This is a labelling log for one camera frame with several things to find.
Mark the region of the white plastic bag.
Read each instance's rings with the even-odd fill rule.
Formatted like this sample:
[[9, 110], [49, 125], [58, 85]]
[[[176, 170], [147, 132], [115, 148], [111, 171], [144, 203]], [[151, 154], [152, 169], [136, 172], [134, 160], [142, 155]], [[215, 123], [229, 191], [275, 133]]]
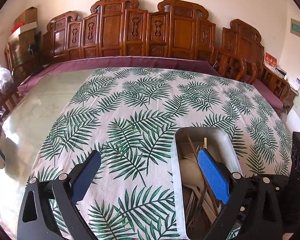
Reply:
[[8, 91], [13, 88], [14, 81], [11, 72], [2, 67], [0, 64], [0, 92], [2, 94], [7, 94]]

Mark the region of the palm leaf print tablecloth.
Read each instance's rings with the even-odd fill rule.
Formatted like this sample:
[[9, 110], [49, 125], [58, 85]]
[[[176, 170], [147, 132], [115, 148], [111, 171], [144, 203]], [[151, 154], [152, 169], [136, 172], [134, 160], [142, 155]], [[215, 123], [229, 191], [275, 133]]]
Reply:
[[244, 176], [289, 175], [292, 137], [251, 85], [208, 74], [101, 68], [63, 109], [32, 169], [58, 178], [97, 150], [101, 166], [78, 209], [99, 239], [178, 239], [171, 146], [181, 127], [218, 127]]

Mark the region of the cream plastic fork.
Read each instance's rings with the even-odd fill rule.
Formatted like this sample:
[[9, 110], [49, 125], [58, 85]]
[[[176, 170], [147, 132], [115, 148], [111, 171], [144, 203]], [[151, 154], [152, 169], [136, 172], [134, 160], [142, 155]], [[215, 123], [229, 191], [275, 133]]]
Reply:
[[189, 159], [194, 163], [197, 162], [197, 157], [194, 153], [188, 153], [188, 154], [184, 155], [184, 159]]

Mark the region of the stacked cardboard boxes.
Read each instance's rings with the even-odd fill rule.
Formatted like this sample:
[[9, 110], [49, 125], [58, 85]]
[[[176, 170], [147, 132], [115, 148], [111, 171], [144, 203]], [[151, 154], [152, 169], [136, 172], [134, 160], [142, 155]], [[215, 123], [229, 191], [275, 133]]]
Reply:
[[28, 46], [35, 40], [37, 28], [37, 8], [29, 7], [23, 11], [15, 20], [11, 35], [7, 41], [7, 49], [10, 52], [12, 66], [19, 65], [29, 60]]

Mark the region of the red paper box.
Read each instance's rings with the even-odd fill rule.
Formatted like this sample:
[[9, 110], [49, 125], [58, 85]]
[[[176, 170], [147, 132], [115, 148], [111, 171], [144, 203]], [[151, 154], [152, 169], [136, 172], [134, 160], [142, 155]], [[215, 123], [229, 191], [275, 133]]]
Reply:
[[277, 66], [277, 59], [269, 53], [265, 52], [264, 65], [269, 69], [275, 70]]

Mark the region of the grey metal utensil tray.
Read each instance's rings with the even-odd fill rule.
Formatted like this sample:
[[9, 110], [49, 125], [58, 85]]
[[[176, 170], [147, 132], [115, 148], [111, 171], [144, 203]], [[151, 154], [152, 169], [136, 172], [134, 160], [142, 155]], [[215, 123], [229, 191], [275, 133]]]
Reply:
[[189, 139], [200, 143], [205, 138], [207, 139], [207, 148], [198, 152], [198, 170], [207, 180], [214, 196], [224, 204], [205, 239], [226, 239], [240, 212], [247, 189], [247, 182], [242, 175], [237, 156], [225, 131], [217, 127], [182, 127], [178, 129], [171, 148], [171, 165], [177, 232], [183, 239], [188, 239], [188, 236], [186, 234], [178, 147], [180, 144], [189, 144]]

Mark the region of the cream plastic ladle spoon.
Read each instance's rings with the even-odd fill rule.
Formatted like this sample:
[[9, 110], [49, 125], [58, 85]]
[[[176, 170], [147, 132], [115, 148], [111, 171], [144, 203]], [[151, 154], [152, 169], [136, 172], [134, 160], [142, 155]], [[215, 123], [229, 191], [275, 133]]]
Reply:
[[186, 185], [194, 185], [202, 187], [204, 180], [202, 173], [196, 163], [189, 159], [183, 159], [179, 161], [181, 181]]

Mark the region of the dark brown wooden chopstick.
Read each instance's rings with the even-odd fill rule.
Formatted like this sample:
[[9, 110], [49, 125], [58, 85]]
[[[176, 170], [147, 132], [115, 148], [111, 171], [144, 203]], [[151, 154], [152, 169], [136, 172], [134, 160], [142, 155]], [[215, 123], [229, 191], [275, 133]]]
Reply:
[[[203, 143], [202, 143], [201, 145], [199, 145], [199, 146], [197, 147], [197, 149], [195, 150], [195, 149], [194, 149], [194, 144], [193, 144], [193, 142], [192, 142], [190, 136], [189, 136], [188, 134], [187, 134], [186, 136], [187, 136], [187, 138], [188, 138], [188, 140], [189, 140], [189, 143], [190, 143], [190, 145], [191, 145], [191, 148], [192, 148], [192, 150], [193, 150], [193, 153], [194, 153], [194, 154], [196, 155], [196, 157], [197, 157], [197, 164], [199, 164], [199, 161], [198, 161], [198, 154], [199, 154], [199, 151], [200, 151], [200, 150], [203, 150]], [[209, 194], [209, 196], [210, 196], [210, 198], [211, 198], [211, 200], [212, 200], [213, 211], [214, 211], [215, 215], [218, 215], [218, 207], [217, 207], [217, 203], [216, 203], [216, 200], [215, 200], [215, 195], [214, 195], [214, 193], [213, 193], [213, 191], [212, 191], [212, 189], [211, 189], [211, 186], [209, 185], [209, 183], [208, 183], [208, 181], [207, 181], [207, 179], [206, 179], [206, 177], [205, 177], [203, 171], [200, 170], [200, 172], [202, 173], [203, 180], [204, 180], [204, 184], [207, 186], [208, 194]]]

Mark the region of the light bamboo chopstick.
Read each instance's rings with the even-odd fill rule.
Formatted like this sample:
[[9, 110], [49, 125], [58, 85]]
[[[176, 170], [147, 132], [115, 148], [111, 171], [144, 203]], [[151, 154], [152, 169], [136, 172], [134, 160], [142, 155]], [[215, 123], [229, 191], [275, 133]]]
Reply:
[[207, 149], [207, 138], [204, 138], [203, 149]]

